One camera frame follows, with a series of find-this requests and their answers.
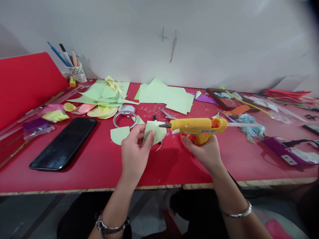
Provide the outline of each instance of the person's left hand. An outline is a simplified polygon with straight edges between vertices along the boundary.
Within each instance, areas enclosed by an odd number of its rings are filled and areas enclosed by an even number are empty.
[[[136,125],[130,134],[122,141],[122,178],[133,184],[138,184],[144,173],[155,131],[151,131],[146,142],[141,146],[145,124]]]

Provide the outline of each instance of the smartphone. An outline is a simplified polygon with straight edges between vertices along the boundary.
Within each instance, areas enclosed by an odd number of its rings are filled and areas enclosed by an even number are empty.
[[[40,153],[29,168],[56,171],[65,168],[96,126],[97,120],[75,118]]]
[[[319,136],[319,126],[315,124],[305,124],[303,127]]]

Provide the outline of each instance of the white wall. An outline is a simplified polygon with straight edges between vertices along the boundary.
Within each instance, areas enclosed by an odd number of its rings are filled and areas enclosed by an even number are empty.
[[[0,3],[0,58],[63,43],[87,77],[256,91],[310,74],[318,87],[318,35],[298,0],[10,0]],[[164,26],[164,35],[159,36]],[[177,45],[169,63],[173,40]]]

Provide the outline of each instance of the pen holder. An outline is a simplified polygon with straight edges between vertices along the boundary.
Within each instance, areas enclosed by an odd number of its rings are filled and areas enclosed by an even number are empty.
[[[67,68],[70,70],[71,74],[73,75],[73,77],[75,78],[77,82],[79,83],[87,82],[87,78],[82,66],[67,67]]]

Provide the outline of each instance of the red table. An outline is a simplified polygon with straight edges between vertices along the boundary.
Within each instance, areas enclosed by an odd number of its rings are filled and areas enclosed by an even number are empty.
[[[139,85],[130,84],[128,100],[133,100]],[[192,93],[197,90],[186,88],[187,92]],[[214,104],[194,101],[191,113],[183,115],[165,108],[164,104],[139,104],[134,107],[136,114],[145,122],[153,120],[153,115],[157,116],[158,121],[168,122],[162,109],[176,118],[211,118],[219,108]],[[291,105],[286,107],[301,117],[317,114]],[[315,134],[302,128],[301,125],[306,123],[299,120],[292,124],[283,124],[262,112],[251,115],[256,118],[257,123],[266,127],[268,136],[281,136],[287,140],[318,139]],[[121,121],[121,126],[129,125],[128,120],[131,119]],[[97,126],[65,170],[48,172],[29,169],[29,164],[70,121],[71,119],[56,123],[56,130],[31,140],[0,168],[0,195],[106,191],[116,186],[122,166],[121,147],[111,142],[110,137],[110,130],[115,128],[113,118],[98,119]],[[21,133],[19,131],[0,142],[0,163],[24,142]],[[317,178],[317,166],[306,168],[303,172],[292,168],[263,142],[256,139],[257,144],[249,143],[246,135],[237,127],[229,127],[217,137],[226,168],[242,186],[302,184]],[[155,152],[158,147],[158,144],[154,145],[150,152],[147,167],[138,184],[139,189],[212,187],[211,177],[195,165],[197,161],[183,148],[177,134],[172,135],[167,130],[161,149]]]

